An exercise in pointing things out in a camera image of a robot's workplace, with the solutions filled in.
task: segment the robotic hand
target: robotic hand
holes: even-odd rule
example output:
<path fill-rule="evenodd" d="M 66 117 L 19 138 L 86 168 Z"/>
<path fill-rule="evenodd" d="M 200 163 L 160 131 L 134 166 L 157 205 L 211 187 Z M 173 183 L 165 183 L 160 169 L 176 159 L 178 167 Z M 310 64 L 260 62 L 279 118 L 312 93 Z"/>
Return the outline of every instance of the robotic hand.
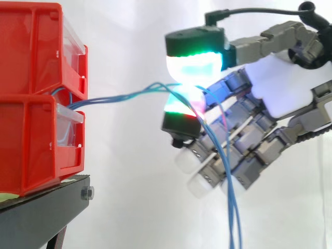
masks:
<path fill-rule="evenodd" d="M 218 75 L 215 68 L 222 71 L 246 64 L 207 88 L 220 102 L 237 97 L 225 113 L 227 129 L 220 117 L 210 126 L 221 143 L 230 133 L 230 166 L 242 189 L 248 189 L 285 149 L 332 129 L 332 26 L 314 13 L 311 2 L 301 4 L 299 10 L 302 22 L 318 32 L 307 30 L 301 22 L 288 21 L 260 36 L 229 43 L 224 30 L 215 26 L 232 14 L 232 10 L 223 10 L 207 13 L 206 26 L 166 36 L 169 71 L 181 83 L 181 73 L 199 72 L 189 75 L 189 81 L 210 84 Z M 210 60 L 202 57 L 206 52 Z M 199 63 L 191 64 L 189 70 L 181 60 L 193 61 L 196 55 Z M 209 94 L 205 94 L 205 104 L 207 112 L 217 108 Z M 196 196 L 204 196 L 225 180 L 223 162 L 208 135 L 199 133 L 200 126 L 187 122 L 185 128 L 177 129 L 179 121 L 170 122 L 167 115 L 163 130 L 173 136 L 173 145 L 185 147 L 178 163 L 186 173 L 200 167 L 189 186 Z M 275 129 L 279 120 L 289 117 L 287 127 Z"/>

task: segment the black metal stand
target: black metal stand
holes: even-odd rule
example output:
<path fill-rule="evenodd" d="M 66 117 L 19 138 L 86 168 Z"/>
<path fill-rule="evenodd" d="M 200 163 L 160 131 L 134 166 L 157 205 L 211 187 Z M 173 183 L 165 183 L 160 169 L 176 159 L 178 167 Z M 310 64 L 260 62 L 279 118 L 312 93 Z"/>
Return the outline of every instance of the black metal stand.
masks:
<path fill-rule="evenodd" d="M 0 203 L 0 248 L 60 249 L 67 224 L 88 205 L 82 196 L 90 186 L 89 175 L 24 198 Z"/>

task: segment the wire bundle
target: wire bundle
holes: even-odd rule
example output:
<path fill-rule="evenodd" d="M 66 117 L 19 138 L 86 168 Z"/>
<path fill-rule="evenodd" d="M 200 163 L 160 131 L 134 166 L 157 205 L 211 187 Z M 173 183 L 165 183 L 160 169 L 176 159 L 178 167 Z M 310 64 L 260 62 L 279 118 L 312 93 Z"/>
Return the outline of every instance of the wire bundle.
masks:
<path fill-rule="evenodd" d="M 200 122 L 200 124 L 202 125 L 202 127 L 204 128 L 205 132 L 207 133 L 207 135 L 209 136 L 209 138 L 211 139 L 211 141 L 213 142 L 215 148 L 217 149 L 224 167 L 225 167 L 225 172 L 226 172 L 226 177 L 228 180 L 228 219 L 229 219 L 229 234 L 230 234 L 230 244 L 229 244 L 229 248 L 230 249 L 234 249 L 234 237 L 233 237 L 233 223 L 234 223 L 234 210 L 236 213 L 236 218 L 237 218 L 237 227 L 238 227 L 238 233 L 239 233 L 239 248 L 242 249 L 242 233 L 241 233 L 241 226 L 240 226 L 240 214 L 239 214 L 239 209 L 238 209 L 238 205 L 237 205 L 237 201 L 236 201 L 236 197 L 235 197 L 235 193 L 234 193 L 234 188 L 233 188 L 233 184 L 232 184 L 232 178 L 231 178 L 231 168 L 230 168 L 230 163 L 229 163 L 229 134 L 226 134 L 226 141 L 227 141 L 227 156 L 225 155 L 225 152 L 221 146 L 221 143 L 219 142 L 218 138 L 216 137 L 215 133 L 213 132 L 213 130 L 210 128 L 209 125 L 207 125 L 205 123 L 205 121 L 198 115 L 198 113 L 196 112 L 196 110 L 193 108 L 193 106 L 191 105 L 191 103 L 184 98 L 181 94 L 174 92 L 170 89 L 170 87 L 173 86 L 178 86 L 180 84 L 162 84 L 162 83 L 153 83 L 150 86 L 146 87 L 145 89 L 143 89 L 142 91 L 137 91 L 134 93 L 130 93 L 130 94 L 124 94 L 124 95 L 118 95 L 118 96 L 110 96 L 110 97 L 101 97 L 101 98 L 95 98 L 95 99 L 89 99 L 89 100 L 83 100 L 83 101 L 79 101 L 73 104 L 70 104 L 68 106 L 68 108 L 74 110 L 77 108 L 80 108 L 82 106 L 86 106 L 86 105 L 93 105 L 93 104 L 103 104 L 103 103 L 116 103 L 116 102 L 122 102 L 122 101 L 126 101 L 126 100 L 130 100 L 136 96 L 139 96 L 143 93 L 151 93 L 151 92 L 169 92 L 172 95 L 174 95 L 179 101 L 181 101 L 182 103 L 184 103 L 186 106 L 188 106 L 196 115 L 196 118 L 198 119 L 198 121 Z M 224 121 L 224 126 L 227 129 L 227 123 L 226 123 L 226 118 L 224 115 L 224 110 L 223 107 L 221 105 L 221 103 L 218 101 L 217 97 L 212 94 L 209 90 L 199 87 L 197 86 L 199 89 L 201 89 L 202 91 L 206 92 L 207 94 L 210 94 L 218 103 L 219 108 L 222 112 L 222 116 L 223 116 L 223 121 Z"/>

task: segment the red plastic bin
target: red plastic bin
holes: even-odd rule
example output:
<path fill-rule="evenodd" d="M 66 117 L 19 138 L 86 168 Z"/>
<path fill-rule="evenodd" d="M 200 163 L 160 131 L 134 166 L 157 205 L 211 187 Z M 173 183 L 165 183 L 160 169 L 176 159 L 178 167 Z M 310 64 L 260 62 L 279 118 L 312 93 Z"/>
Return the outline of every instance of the red plastic bin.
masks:
<path fill-rule="evenodd" d="M 88 96 L 88 49 L 56 3 L 0 2 L 0 94 Z M 68 92 L 57 94 L 63 105 Z"/>
<path fill-rule="evenodd" d="M 85 117 L 50 95 L 0 95 L 0 192 L 20 196 L 84 169 Z"/>

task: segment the white fingertip pad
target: white fingertip pad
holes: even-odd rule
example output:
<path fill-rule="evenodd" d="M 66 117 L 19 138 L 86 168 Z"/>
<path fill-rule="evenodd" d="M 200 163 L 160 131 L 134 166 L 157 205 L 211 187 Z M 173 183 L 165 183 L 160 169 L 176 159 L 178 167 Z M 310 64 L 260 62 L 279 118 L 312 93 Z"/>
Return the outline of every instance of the white fingertip pad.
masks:
<path fill-rule="evenodd" d="M 232 177 L 232 183 L 233 183 L 233 189 L 234 189 L 234 193 L 235 193 L 235 197 L 240 197 L 242 196 L 246 189 L 242 186 L 242 184 L 234 177 Z M 223 184 L 221 185 L 222 188 L 222 192 L 227 195 L 228 193 L 228 180 L 225 179 Z"/>
<path fill-rule="evenodd" d="M 199 168 L 200 160 L 192 153 L 190 149 L 183 148 L 175 157 L 175 163 L 185 174 L 191 174 Z"/>
<path fill-rule="evenodd" d="M 196 174 L 189 182 L 188 189 L 198 199 L 203 198 L 213 190 L 213 187 L 206 181 L 206 179 Z"/>

